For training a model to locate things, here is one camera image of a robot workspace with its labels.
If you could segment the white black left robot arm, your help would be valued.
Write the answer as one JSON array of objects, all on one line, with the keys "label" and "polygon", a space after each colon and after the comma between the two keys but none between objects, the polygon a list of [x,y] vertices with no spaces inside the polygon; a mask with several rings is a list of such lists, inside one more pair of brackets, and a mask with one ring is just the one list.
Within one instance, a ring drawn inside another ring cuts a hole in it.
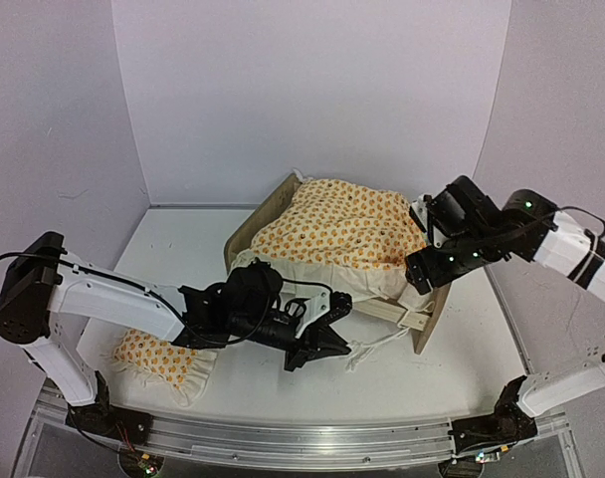
[{"label": "white black left robot arm", "polygon": [[351,297],[301,281],[283,301],[286,279],[260,260],[203,290],[140,283],[96,267],[67,251],[63,236],[53,231],[1,260],[7,269],[0,285],[0,338],[20,347],[58,387],[70,427],[118,440],[126,451],[147,441],[152,418],[112,404],[105,378],[68,340],[64,316],[127,328],[117,358],[174,387],[184,383],[197,357],[244,342],[282,351],[287,371],[349,353],[332,326],[351,312]]}]

